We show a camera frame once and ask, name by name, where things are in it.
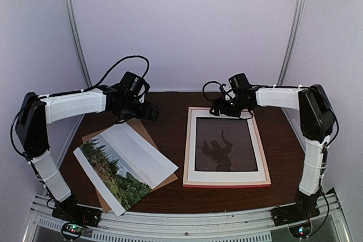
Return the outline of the clear acrylic sheet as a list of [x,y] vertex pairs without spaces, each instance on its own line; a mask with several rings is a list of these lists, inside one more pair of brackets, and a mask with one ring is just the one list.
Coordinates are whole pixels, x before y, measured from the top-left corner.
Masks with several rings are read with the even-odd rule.
[[257,172],[254,126],[232,118],[196,119],[197,172]]

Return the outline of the landscape photo print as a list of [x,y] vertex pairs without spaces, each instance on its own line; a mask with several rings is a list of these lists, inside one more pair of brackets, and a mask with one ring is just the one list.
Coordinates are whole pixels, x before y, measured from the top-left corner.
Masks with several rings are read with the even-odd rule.
[[178,169],[126,123],[113,125],[74,150],[110,209],[121,216]]

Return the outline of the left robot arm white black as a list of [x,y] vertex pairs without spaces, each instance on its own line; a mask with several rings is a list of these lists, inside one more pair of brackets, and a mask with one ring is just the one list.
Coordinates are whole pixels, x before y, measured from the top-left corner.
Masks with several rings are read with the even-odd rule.
[[159,116],[158,106],[145,100],[149,88],[143,77],[127,71],[119,83],[110,87],[98,85],[62,94],[25,95],[10,135],[18,137],[23,148],[20,155],[29,162],[68,221],[77,221],[82,210],[50,155],[47,126],[69,117],[102,112],[112,112],[119,120],[155,121]]

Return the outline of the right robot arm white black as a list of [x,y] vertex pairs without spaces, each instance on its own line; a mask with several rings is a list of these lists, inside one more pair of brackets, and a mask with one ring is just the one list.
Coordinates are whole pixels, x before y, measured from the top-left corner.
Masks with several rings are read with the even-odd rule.
[[316,207],[322,194],[321,182],[327,166],[330,144],[339,132],[339,124],[324,88],[304,86],[265,86],[251,84],[244,73],[229,78],[230,89],[220,84],[220,97],[211,99],[210,114],[240,117],[243,110],[255,107],[289,108],[299,111],[300,128],[305,139],[303,174],[296,192],[291,216],[303,220]]

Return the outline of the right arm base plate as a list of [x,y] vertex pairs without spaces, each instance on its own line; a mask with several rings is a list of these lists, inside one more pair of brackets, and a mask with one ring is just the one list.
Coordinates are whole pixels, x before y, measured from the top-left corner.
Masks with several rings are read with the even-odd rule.
[[297,223],[318,215],[320,215],[318,208],[313,208],[310,212],[301,212],[297,209],[296,204],[276,206],[271,210],[271,216],[275,226]]

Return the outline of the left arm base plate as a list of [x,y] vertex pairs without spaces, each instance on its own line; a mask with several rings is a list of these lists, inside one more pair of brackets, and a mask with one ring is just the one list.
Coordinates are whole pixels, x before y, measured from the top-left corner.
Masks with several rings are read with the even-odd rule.
[[87,227],[97,227],[101,215],[102,211],[99,209],[80,205],[77,205],[75,212],[73,212],[72,215],[65,214],[58,207],[52,211],[52,217]]

